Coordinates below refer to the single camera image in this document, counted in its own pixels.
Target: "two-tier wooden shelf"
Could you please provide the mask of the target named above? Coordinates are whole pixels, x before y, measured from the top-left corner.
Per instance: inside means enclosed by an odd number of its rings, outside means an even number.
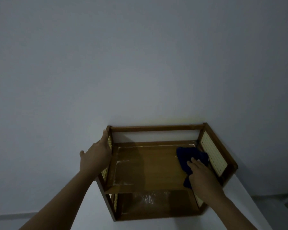
[[[199,130],[198,139],[139,143],[113,142],[113,132]],[[107,127],[112,159],[96,179],[114,221],[201,215],[207,205],[183,186],[186,173],[177,147],[197,147],[221,185],[237,163],[207,123],[196,125]]]

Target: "blue cloth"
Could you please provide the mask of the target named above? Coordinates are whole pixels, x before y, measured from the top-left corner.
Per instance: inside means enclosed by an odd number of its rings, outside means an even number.
[[[184,180],[183,186],[192,189],[191,183],[189,180],[189,175],[193,172],[190,167],[187,165],[187,161],[191,161],[191,158],[194,157],[196,160],[200,160],[205,166],[208,166],[209,157],[205,152],[199,151],[197,148],[184,148],[178,147],[176,149],[177,158],[179,160],[181,168],[188,174],[187,178]]]

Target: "person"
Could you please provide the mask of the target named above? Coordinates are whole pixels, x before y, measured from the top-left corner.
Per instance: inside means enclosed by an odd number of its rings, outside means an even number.
[[[70,229],[88,188],[98,174],[110,164],[110,160],[108,133],[104,130],[98,142],[94,143],[86,153],[80,152],[80,171],[76,176],[20,230]],[[221,185],[206,166],[194,158],[188,162],[188,166],[193,171],[189,176],[192,189],[216,212],[228,230],[256,230],[225,196]]]

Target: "woven side panel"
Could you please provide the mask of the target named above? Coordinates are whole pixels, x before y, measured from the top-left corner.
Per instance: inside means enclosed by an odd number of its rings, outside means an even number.
[[[195,199],[196,199],[198,207],[201,207],[203,205],[204,201],[201,200],[195,193],[194,193],[194,195],[195,195]]]
[[[109,138],[108,138],[108,145],[109,145],[110,149],[112,150],[112,141],[111,141],[111,137],[110,137],[110,136],[109,136]],[[108,174],[108,168],[105,168],[105,169],[101,172],[101,174],[103,175],[104,181],[106,181],[106,179],[107,179],[107,174]]]
[[[116,208],[117,208],[117,199],[118,199],[118,197],[119,197],[119,195],[118,195],[118,194],[115,194],[115,197],[114,197],[114,205],[113,205],[115,212],[116,212]]]
[[[200,144],[203,147],[203,150],[208,153],[211,165],[220,177],[227,167],[227,163],[206,131],[203,134]]]

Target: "white table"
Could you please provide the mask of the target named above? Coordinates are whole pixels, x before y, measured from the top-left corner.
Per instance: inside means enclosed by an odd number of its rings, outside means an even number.
[[[258,230],[272,230],[269,223],[235,175],[225,186],[224,192]],[[113,222],[97,184],[94,182],[85,195],[72,229],[208,230],[226,228],[211,208],[202,216]]]

